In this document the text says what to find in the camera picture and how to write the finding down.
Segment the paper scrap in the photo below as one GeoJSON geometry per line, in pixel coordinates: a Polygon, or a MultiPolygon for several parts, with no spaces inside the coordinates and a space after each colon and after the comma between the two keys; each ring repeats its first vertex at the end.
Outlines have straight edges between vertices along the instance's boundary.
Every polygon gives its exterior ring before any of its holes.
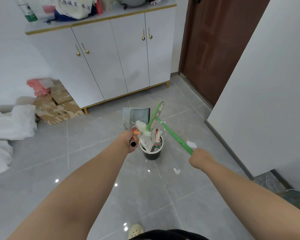
{"type": "Polygon", "coordinates": [[[192,141],[187,141],[187,145],[191,148],[197,148],[197,145],[192,141]]]}
{"type": "Polygon", "coordinates": [[[179,174],[179,173],[181,172],[181,170],[180,170],[180,169],[176,169],[176,168],[174,168],[173,170],[174,170],[174,172],[175,172],[176,174],[179,174]]]}

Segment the person's left hand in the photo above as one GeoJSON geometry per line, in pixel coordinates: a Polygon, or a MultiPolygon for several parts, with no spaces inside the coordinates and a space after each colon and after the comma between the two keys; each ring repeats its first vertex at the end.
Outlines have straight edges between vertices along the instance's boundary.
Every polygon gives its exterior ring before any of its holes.
{"type": "Polygon", "coordinates": [[[124,142],[124,144],[128,147],[128,153],[134,152],[137,149],[138,144],[139,144],[139,138],[130,130],[126,130],[126,131],[122,132],[118,136],[117,140],[124,142]],[[132,147],[130,145],[131,138],[133,138],[136,141],[135,147],[132,147]]]}

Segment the gold cabinet handle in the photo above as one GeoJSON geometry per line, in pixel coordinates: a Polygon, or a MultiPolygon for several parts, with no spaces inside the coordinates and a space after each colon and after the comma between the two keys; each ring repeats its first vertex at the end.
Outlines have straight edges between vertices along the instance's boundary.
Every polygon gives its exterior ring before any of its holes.
{"type": "Polygon", "coordinates": [[[143,36],[142,36],[142,41],[145,41],[146,38],[145,38],[145,30],[143,29],[143,36]]]}
{"type": "Polygon", "coordinates": [[[81,56],[80,51],[79,51],[79,49],[78,49],[78,47],[77,47],[77,44],[75,43],[74,45],[75,45],[75,47],[77,48],[77,51],[78,51],[78,52],[77,52],[77,56],[81,56]]]}
{"type": "Polygon", "coordinates": [[[152,39],[152,35],[150,35],[150,28],[148,28],[149,39],[152,39]]]}
{"type": "Polygon", "coordinates": [[[82,44],[82,47],[84,49],[84,52],[86,52],[86,54],[89,54],[90,52],[88,50],[86,50],[86,48],[84,47],[84,44],[82,44]]]}

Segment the brown door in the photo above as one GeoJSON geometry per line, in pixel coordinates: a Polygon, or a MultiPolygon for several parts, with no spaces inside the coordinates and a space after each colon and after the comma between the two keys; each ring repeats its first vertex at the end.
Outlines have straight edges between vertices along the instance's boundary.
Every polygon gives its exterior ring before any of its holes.
{"type": "Polygon", "coordinates": [[[181,72],[216,104],[270,0],[193,0],[181,72]]]}

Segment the water bottle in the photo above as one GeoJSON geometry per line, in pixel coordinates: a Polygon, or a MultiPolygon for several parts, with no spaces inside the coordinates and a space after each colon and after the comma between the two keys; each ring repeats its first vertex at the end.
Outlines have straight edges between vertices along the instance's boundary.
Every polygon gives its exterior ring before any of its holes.
{"type": "Polygon", "coordinates": [[[26,0],[16,0],[16,4],[21,9],[23,15],[28,20],[28,22],[34,22],[38,20],[37,16],[32,11],[31,7],[29,6],[26,0]]]}

